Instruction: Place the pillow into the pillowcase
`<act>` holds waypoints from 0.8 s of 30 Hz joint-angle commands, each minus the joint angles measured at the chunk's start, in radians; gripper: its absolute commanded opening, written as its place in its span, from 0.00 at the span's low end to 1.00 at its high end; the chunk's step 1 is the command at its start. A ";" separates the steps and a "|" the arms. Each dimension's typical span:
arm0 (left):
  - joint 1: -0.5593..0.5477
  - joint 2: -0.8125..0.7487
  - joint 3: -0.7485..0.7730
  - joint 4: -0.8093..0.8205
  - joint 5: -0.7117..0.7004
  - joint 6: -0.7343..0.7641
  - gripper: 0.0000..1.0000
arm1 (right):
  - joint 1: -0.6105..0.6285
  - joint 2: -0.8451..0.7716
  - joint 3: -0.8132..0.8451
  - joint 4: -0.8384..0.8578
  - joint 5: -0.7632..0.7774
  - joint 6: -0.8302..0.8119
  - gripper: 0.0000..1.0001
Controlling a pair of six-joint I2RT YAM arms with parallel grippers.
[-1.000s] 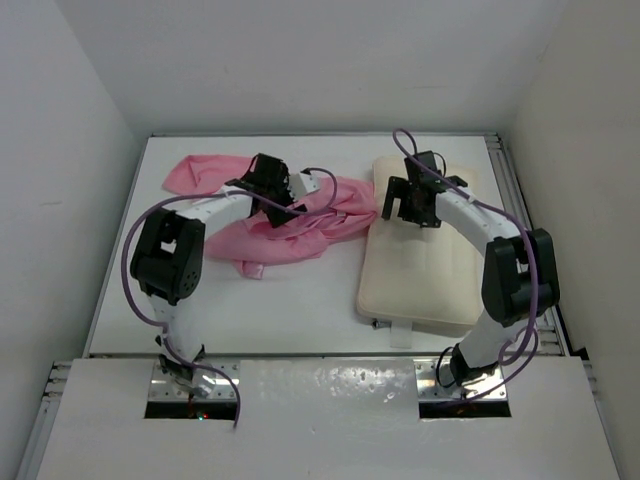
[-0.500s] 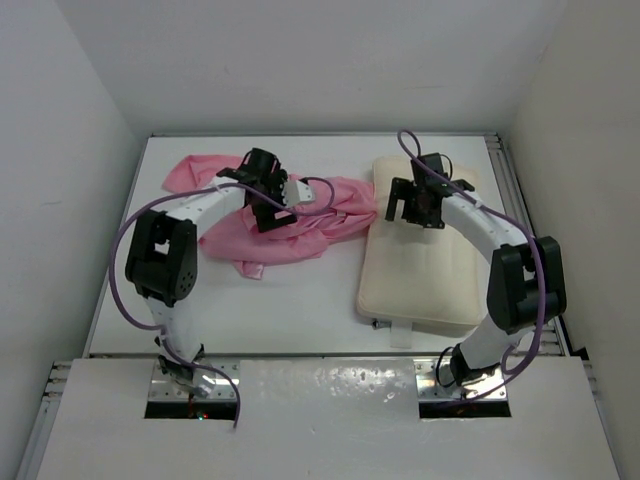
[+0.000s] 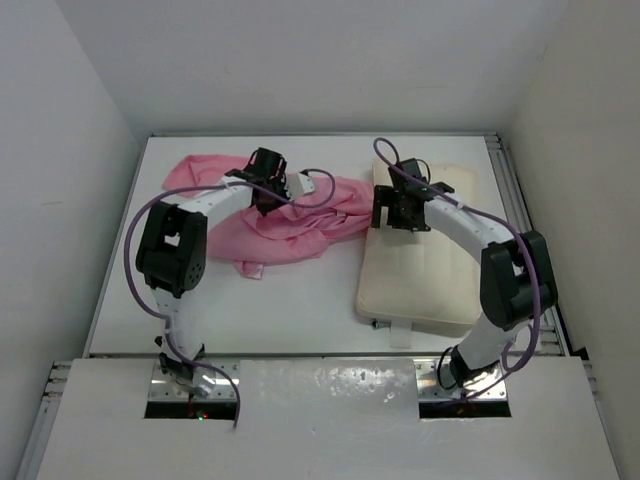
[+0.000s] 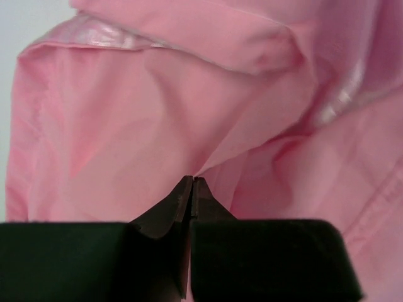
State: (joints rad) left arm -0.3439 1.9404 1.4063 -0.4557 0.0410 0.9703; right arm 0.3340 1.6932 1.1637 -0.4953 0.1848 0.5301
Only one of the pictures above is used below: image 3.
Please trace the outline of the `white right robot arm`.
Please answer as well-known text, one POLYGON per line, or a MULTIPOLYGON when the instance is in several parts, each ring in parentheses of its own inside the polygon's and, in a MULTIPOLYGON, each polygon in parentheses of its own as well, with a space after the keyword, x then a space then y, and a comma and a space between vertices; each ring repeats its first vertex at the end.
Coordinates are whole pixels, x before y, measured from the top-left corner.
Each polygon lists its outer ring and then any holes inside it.
POLYGON ((518 333, 537 332, 558 291, 544 237, 520 233, 502 219, 466 205, 444 182, 427 183, 416 159, 389 165, 391 183, 374 188, 371 225, 436 230, 480 267, 481 314, 469 334, 441 356, 461 388, 503 361, 518 333))

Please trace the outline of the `pink pillowcase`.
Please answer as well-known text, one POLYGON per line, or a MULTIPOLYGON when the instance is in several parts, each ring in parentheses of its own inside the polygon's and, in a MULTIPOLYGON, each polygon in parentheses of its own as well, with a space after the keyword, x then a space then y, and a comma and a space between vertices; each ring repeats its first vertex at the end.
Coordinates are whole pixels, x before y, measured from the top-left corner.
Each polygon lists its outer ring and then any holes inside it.
POLYGON ((261 279, 264 268, 318 258, 327 248, 370 225, 373 185, 337 176, 336 189, 322 174, 313 176, 317 190, 300 199, 305 204, 329 202, 313 209, 285 205, 265 216, 249 208, 211 228, 207 255, 231 261, 238 273, 261 279))

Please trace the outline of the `cream pillow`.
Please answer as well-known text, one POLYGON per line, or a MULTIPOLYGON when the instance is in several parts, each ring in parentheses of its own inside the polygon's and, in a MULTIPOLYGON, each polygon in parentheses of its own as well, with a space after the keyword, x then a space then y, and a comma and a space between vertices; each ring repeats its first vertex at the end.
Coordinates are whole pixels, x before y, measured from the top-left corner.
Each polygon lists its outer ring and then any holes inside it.
POLYGON ((481 313, 478 264, 438 231, 391 228, 387 213, 383 207, 380 226, 367 231, 356 311, 438 335, 467 333, 481 313))

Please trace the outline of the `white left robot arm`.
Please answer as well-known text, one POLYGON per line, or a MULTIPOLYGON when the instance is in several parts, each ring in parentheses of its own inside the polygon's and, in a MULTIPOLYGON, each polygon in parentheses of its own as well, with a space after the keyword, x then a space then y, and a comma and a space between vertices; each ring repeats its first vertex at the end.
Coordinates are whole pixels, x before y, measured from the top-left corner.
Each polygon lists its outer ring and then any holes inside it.
POLYGON ((265 215, 292 200, 285 170, 281 154, 259 148, 244 168, 230 170, 216 184, 177 190, 194 192, 192 199, 177 204, 160 198, 143 208, 148 216, 135 267, 157 305, 145 310, 164 322, 159 342, 162 371, 193 393, 210 394, 222 375, 202 361, 204 345, 180 314, 187 293, 204 276, 208 231, 246 208, 265 215))

